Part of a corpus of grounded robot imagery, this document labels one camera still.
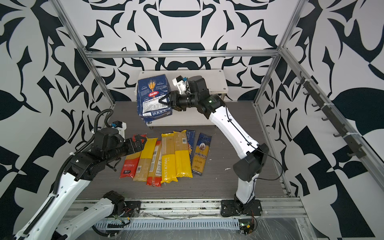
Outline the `blue Barilla multipack bag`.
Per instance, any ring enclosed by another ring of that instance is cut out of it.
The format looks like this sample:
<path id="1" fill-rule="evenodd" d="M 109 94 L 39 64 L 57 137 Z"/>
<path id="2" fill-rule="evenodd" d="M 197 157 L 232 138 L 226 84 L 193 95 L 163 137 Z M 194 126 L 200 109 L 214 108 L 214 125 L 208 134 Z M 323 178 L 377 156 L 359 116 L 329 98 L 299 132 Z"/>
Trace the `blue Barilla multipack bag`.
<path id="1" fill-rule="evenodd" d="M 172 115 L 172 108 L 159 102 L 170 92 L 166 75 L 138 80 L 137 112 L 146 124 Z"/>

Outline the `blue Barilla spaghetti box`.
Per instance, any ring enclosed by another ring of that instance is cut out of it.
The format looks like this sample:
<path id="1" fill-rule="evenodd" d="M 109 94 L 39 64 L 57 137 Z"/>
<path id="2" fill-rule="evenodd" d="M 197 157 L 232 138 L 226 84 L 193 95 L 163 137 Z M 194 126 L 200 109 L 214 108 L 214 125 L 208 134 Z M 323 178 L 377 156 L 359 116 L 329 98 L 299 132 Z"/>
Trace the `blue Barilla spaghetti box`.
<path id="1" fill-rule="evenodd" d="M 193 145 L 195 142 L 195 130 L 186 130 L 186 136 L 188 141 L 188 148 L 189 148 L 189 156 L 190 156 L 190 162 L 193 161 Z"/>

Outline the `yellow Pastatime spaghetti bag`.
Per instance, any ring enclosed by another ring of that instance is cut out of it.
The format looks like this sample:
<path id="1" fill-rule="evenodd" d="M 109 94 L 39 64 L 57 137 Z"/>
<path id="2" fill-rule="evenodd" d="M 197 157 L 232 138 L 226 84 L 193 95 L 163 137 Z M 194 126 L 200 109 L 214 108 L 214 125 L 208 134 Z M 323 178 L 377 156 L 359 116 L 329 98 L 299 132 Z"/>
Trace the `yellow Pastatime spaghetti bag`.
<path id="1" fill-rule="evenodd" d="M 162 134 L 162 180 L 161 183 L 178 182 L 175 160 L 174 134 Z"/>

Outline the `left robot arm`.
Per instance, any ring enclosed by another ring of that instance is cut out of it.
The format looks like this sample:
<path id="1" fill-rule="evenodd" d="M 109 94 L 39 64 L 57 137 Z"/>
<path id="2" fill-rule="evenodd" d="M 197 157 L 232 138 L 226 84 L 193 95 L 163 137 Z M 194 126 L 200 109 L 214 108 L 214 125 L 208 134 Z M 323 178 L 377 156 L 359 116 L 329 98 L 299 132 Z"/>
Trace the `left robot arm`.
<path id="1" fill-rule="evenodd" d="M 115 170 L 112 162 L 140 153 L 147 142 L 142 135 L 125 138 L 124 122 L 108 123 L 113 110 L 97 114 L 93 135 L 82 147 L 65 160 L 56 176 L 53 190 L 28 223 L 16 233 L 14 240 L 74 240 L 100 220 L 125 212 L 125 199 L 110 191 L 92 207 L 66 224 L 61 221 L 80 193 L 105 168 Z"/>

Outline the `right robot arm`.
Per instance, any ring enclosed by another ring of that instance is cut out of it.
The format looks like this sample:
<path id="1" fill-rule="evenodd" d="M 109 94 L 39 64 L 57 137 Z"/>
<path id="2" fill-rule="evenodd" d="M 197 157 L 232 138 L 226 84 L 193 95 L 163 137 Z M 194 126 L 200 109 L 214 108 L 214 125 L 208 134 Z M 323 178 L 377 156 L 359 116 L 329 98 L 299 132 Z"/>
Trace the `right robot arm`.
<path id="1" fill-rule="evenodd" d="M 159 102 L 176 111 L 196 108 L 210 120 L 234 147 L 238 157 L 233 170 L 238 177 L 238 187 L 234 200 L 222 206 L 223 217 L 260 215 L 261 208 L 256 204 L 255 185 L 261 180 L 260 173 L 269 155 L 269 147 L 259 144 L 240 126 L 217 95 L 212 95 L 202 76 L 184 78 L 178 76 L 172 80 L 177 90 L 171 91 Z"/>

